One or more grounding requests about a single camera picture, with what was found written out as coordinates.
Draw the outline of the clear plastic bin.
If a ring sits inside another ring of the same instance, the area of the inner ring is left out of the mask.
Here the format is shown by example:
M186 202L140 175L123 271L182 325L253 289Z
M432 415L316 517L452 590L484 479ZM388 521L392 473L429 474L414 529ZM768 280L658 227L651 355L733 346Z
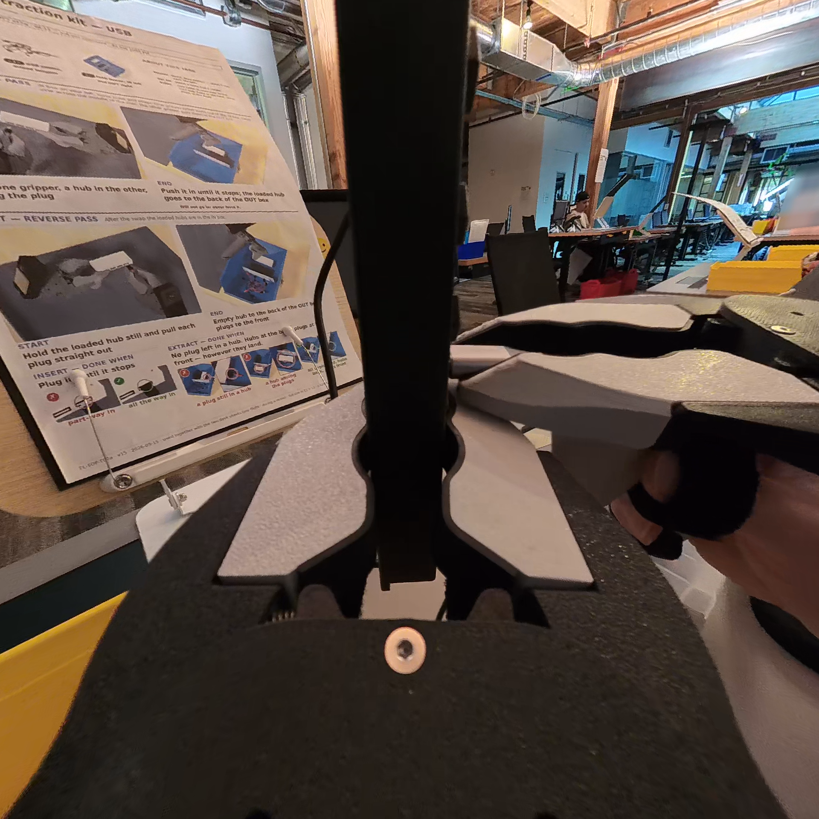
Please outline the clear plastic bin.
M787 817L818 817L817 639L685 542L654 562L694 621L743 739Z

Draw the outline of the yellow plastic bin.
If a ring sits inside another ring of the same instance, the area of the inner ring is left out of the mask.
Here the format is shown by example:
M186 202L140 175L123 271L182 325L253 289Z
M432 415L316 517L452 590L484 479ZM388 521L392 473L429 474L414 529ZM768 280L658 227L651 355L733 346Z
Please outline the yellow plastic bin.
M1 655L1 817L20 797L67 718L87 665L126 593Z
M818 245L781 244L767 248L764 260L715 262L706 292L716 294L755 293L780 295L804 278L804 260L817 261Z

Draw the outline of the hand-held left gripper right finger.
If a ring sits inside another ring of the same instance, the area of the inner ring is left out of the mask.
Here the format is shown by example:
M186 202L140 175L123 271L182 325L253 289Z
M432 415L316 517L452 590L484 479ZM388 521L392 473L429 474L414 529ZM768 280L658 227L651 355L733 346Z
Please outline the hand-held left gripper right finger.
M448 422L456 456L442 479L451 552L441 569L448 615L500 589L522 615L537 592L597 585L536 448L517 427L466 406Z

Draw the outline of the silver ventilation duct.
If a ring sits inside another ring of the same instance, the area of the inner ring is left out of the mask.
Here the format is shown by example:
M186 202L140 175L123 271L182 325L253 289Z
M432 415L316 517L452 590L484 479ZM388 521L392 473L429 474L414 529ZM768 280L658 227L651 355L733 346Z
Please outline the silver ventilation duct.
M781 22L791 22L791 5L785 2L731 2L722 11L713 8L700 18L642 38L606 44L599 52L587 48L584 61L575 60L580 48L569 53L557 43L506 18L492 23L470 20L481 63L524 81L553 86L592 87L616 78L671 65L721 47L747 43L771 34Z

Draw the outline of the instruction poster board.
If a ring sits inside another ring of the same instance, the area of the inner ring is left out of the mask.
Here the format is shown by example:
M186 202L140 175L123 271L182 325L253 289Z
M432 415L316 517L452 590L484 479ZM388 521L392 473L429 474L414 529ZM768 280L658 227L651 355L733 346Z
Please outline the instruction poster board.
M260 56L137 2L2 2L2 510L56 517L328 397L319 227Z

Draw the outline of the black USB hub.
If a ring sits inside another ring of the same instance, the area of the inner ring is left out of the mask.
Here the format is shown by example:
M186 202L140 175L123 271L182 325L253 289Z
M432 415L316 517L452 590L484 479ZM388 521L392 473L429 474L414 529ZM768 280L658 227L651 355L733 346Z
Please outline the black USB hub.
M431 581L445 467L469 2L336 3L382 588Z

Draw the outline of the black office chair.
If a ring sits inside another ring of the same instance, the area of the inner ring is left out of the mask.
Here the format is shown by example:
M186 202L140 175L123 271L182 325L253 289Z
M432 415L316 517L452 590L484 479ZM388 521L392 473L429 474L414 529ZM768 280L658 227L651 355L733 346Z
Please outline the black office chair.
M489 237L486 254L499 316L564 301L547 231Z

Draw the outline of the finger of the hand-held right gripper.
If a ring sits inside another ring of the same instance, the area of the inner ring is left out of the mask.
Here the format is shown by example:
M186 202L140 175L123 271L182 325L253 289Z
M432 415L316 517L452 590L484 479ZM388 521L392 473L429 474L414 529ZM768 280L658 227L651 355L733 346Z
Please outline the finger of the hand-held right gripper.
M499 418L590 441L646 449L674 410L745 410L764 425L817 420L817 390L723 351L657 358L519 352L461 381L459 404Z
M560 356L652 359L684 350L726 350L721 299L614 297L544 305L501 315L462 333L464 346L503 346Z

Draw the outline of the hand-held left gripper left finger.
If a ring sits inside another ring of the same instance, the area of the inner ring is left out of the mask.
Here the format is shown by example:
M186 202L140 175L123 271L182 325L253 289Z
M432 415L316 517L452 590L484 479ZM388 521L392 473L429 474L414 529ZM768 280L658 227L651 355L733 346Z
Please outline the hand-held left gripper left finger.
M215 494L216 511L238 515L215 575L221 586L278 585L295 603L304 587L322 585L344 615L360 614L375 560L364 535L364 428L364 393L347 392L281 438L256 485L237 473Z

